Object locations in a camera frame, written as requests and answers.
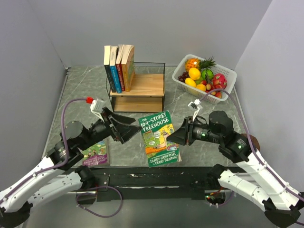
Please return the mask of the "green 104-storey treehouse book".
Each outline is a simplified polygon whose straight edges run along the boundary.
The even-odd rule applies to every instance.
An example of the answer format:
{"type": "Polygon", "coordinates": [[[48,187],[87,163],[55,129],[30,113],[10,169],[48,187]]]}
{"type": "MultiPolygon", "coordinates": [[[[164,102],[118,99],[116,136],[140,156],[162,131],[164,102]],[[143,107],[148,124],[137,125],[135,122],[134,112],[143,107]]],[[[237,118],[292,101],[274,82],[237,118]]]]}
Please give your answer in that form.
{"type": "Polygon", "coordinates": [[[138,121],[150,168],[181,162],[178,144],[167,140],[174,133],[169,111],[142,117],[138,121]]]}

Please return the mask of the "brown round object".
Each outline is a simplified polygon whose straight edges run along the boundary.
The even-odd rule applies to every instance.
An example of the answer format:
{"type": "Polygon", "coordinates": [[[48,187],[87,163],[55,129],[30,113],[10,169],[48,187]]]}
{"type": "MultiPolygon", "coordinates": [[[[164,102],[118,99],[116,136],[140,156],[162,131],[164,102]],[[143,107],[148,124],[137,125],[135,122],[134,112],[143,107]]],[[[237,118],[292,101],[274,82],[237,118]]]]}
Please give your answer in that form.
{"type": "Polygon", "coordinates": [[[254,137],[253,135],[250,135],[250,139],[251,139],[251,141],[252,141],[253,146],[254,146],[257,150],[260,150],[260,144],[259,144],[257,138],[254,137]]]}

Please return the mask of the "blue comic cover book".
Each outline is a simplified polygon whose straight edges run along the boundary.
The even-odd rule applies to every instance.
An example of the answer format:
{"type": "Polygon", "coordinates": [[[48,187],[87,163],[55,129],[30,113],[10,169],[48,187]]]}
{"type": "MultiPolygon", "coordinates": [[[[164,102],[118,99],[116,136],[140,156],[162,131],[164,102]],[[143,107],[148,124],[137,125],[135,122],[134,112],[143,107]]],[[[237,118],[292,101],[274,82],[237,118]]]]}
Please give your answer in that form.
{"type": "Polygon", "coordinates": [[[116,88],[116,92],[120,94],[122,92],[122,89],[121,89],[121,85],[120,85],[120,81],[119,81],[118,72],[117,72],[117,69],[116,69],[117,51],[118,51],[118,46],[111,46],[109,66],[110,66],[110,70],[111,70],[111,73],[112,73],[112,77],[113,77],[114,85],[115,85],[115,88],[116,88]]]}

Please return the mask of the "red 13-storey treehouse book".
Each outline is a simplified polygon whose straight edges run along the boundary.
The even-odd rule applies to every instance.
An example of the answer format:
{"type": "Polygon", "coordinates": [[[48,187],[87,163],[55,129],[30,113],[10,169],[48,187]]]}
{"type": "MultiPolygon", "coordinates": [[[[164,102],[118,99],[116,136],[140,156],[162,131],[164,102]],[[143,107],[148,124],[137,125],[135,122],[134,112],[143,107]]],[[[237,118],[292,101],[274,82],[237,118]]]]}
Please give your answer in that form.
{"type": "Polygon", "coordinates": [[[118,73],[118,78],[119,78],[119,82],[120,82],[122,91],[125,91],[124,76],[123,76],[123,70],[122,70],[122,64],[121,64],[123,54],[124,54],[124,47],[125,47],[125,45],[123,45],[123,44],[118,45],[116,62],[115,62],[115,66],[116,66],[116,70],[118,73]]]}

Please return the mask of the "yellow lemon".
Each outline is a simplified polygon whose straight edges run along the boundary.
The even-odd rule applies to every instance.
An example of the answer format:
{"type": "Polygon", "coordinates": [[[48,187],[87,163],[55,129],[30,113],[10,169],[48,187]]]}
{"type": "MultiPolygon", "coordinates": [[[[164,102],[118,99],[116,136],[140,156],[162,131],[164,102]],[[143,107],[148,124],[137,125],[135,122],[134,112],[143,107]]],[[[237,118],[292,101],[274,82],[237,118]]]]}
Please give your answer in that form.
{"type": "Polygon", "coordinates": [[[196,82],[193,79],[191,79],[190,77],[185,79],[185,84],[187,84],[191,87],[194,87],[194,88],[196,88],[196,86],[197,86],[196,82]]]}

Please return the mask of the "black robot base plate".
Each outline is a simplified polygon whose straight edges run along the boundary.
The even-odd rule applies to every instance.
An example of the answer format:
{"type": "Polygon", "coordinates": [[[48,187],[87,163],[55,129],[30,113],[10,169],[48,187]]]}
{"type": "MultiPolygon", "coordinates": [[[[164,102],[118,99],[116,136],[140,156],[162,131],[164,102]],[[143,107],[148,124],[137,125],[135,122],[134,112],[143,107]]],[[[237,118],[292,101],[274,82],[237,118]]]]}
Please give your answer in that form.
{"type": "Polygon", "coordinates": [[[92,168],[81,182],[98,202],[111,200],[191,199],[222,204],[230,191],[209,176],[208,167],[92,168]]]}

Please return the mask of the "orange 39-storey treehouse book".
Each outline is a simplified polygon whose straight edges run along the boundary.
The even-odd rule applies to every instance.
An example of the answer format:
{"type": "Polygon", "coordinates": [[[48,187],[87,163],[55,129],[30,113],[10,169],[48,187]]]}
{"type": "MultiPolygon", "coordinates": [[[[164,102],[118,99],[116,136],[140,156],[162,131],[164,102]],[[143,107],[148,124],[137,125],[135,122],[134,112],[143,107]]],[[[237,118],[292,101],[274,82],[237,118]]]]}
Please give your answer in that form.
{"type": "Polygon", "coordinates": [[[124,46],[121,65],[122,65],[122,71],[123,71],[125,91],[130,92],[132,79],[135,74],[135,72],[134,72],[134,45],[125,45],[124,46]]]}

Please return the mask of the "white plastic fruit basket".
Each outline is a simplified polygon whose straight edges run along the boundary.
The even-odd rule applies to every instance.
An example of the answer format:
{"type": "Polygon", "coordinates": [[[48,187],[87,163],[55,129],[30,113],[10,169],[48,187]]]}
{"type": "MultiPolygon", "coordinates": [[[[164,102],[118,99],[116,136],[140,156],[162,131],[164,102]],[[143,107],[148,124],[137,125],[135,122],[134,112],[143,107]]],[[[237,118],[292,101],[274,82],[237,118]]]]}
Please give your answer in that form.
{"type": "Polygon", "coordinates": [[[172,79],[179,89],[196,97],[203,97],[207,92],[217,88],[231,93],[237,74],[216,64],[213,57],[204,59],[188,54],[174,70],[172,79]]]}

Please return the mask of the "orange spiky fruit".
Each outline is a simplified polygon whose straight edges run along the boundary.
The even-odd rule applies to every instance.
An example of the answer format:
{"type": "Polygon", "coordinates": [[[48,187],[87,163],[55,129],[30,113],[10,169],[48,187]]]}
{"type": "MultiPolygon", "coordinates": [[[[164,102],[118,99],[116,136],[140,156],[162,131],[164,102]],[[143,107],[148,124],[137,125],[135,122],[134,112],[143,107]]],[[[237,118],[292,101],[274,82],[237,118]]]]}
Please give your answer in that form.
{"type": "Polygon", "coordinates": [[[185,70],[186,72],[189,72],[191,68],[196,68],[200,70],[200,59],[198,58],[189,58],[185,62],[185,70]]]}

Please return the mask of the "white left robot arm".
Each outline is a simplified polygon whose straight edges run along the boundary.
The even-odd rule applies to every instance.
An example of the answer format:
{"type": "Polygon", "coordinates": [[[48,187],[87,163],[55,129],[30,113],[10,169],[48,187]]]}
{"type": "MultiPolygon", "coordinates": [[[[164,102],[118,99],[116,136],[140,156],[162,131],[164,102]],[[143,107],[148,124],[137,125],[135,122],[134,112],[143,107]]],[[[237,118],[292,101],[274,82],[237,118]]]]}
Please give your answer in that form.
{"type": "Polygon", "coordinates": [[[59,141],[40,163],[12,186],[0,193],[0,225],[15,228],[25,222],[32,209],[50,202],[69,191],[88,191],[96,183],[87,166],[79,166],[58,181],[49,183],[83,159],[82,152],[96,143],[112,137],[121,144],[140,132],[134,118],[115,114],[102,108],[101,119],[86,128],[80,121],[65,125],[67,145],[59,141]]]}

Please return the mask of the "purple 117-storey treehouse book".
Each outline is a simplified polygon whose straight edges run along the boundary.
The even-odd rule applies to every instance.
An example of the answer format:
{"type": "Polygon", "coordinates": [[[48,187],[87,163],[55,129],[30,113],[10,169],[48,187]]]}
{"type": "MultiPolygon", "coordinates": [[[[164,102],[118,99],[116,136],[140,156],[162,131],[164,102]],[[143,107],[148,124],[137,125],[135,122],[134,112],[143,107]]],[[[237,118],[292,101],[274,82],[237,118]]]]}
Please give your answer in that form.
{"type": "Polygon", "coordinates": [[[87,167],[101,167],[110,165],[107,140],[102,140],[82,151],[84,155],[82,165],[87,167]]]}

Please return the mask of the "green apple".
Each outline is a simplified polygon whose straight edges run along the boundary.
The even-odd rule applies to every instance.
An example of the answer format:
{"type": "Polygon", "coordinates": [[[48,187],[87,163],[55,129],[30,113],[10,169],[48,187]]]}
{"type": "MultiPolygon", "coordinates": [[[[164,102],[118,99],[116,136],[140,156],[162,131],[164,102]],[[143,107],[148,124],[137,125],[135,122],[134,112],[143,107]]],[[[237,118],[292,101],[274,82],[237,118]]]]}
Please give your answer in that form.
{"type": "Polygon", "coordinates": [[[201,72],[201,77],[203,78],[203,80],[212,80],[213,79],[213,72],[210,70],[210,69],[204,69],[202,72],[201,72]]]}

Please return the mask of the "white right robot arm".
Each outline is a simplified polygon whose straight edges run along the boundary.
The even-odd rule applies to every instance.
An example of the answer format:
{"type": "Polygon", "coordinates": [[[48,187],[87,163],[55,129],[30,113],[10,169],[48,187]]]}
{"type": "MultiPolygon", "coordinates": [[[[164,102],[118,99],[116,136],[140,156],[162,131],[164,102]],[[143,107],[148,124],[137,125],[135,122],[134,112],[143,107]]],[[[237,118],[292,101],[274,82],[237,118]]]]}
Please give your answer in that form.
{"type": "Polygon", "coordinates": [[[179,145],[192,145],[196,140],[218,144],[219,152],[242,168],[255,183],[216,164],[209,171],[208,185],[215,190],[230,189],[251,201],[279,228],[297,223],[304,207],[303,194],[277,176],[248,137],[234,131],[233,121],[224,111],[210,113],[208,123],[202,123],[200,117],[186,117],[168,140],[179,145]]]}

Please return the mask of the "dark grey cover book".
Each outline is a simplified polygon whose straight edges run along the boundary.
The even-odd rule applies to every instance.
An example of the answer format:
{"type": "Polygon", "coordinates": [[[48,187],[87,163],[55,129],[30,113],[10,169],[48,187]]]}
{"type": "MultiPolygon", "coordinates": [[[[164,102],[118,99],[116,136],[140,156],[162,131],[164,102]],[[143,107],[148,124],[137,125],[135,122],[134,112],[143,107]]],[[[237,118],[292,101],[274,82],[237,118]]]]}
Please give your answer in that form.
{"type": "Polygon", "coordinates": [[[112,92],[116,92],[116,86],[110,68],[110,51],[111,51],[111,46],[104,46],[104,67],[105,67],[107,79],[110,84],[110,88],[112,92]]]}

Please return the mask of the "dark purple grapes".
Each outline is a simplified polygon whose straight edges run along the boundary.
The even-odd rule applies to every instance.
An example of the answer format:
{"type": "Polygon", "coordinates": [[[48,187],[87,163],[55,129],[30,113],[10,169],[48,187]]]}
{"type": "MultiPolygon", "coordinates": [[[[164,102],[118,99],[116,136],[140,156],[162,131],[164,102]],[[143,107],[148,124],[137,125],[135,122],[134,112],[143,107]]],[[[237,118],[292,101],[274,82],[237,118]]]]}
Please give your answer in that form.
{"type": "Polygon", "coordinates": [[[181,82],[185,82],[185,80],[189,78],[189,74],[188,72],[183,72],[182,75],[178,76],[178,80],[181,82]]]}

